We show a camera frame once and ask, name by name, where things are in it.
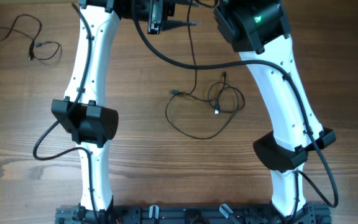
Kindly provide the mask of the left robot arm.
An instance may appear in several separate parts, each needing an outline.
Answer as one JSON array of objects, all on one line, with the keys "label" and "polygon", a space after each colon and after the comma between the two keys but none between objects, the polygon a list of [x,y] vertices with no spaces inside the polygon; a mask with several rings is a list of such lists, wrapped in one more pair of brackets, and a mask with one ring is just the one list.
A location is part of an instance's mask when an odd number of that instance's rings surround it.
[{"label": "left robot arm", "polygon": [[83,195],[79,206],[57,223],[120,223],[109,183],[108,155],[119,116],[105,106],[106,75],[112,42],[121,18],[146,21],[149,34],[190,21],[169,21],[176,1],[79,1],[73,8],[80,17],[81,31],[71,81],[63,100],[53,100],[57,124],[71,134],[79,152]]}]

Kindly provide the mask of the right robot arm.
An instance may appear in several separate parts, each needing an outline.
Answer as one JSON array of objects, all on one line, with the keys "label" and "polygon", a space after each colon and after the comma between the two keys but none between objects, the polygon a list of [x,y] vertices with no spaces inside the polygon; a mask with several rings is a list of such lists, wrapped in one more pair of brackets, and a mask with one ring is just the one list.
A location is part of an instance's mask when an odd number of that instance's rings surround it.
[{"label": "right robot arm", "polygon": [[306,218],[311,206],[303,196],[303,172],[308,153],[315,151],[327,172],[334,201],[316,193],[335,208],[337,186],[322,150],[336,140],[334,130],[318,121],[296,68],[288,17],[281,1],[219,1],[214,10],[218,29],[246,63],[272,122],[272,131],[256,140],[254,151],[270,170],[271,204],[284,223]]}]

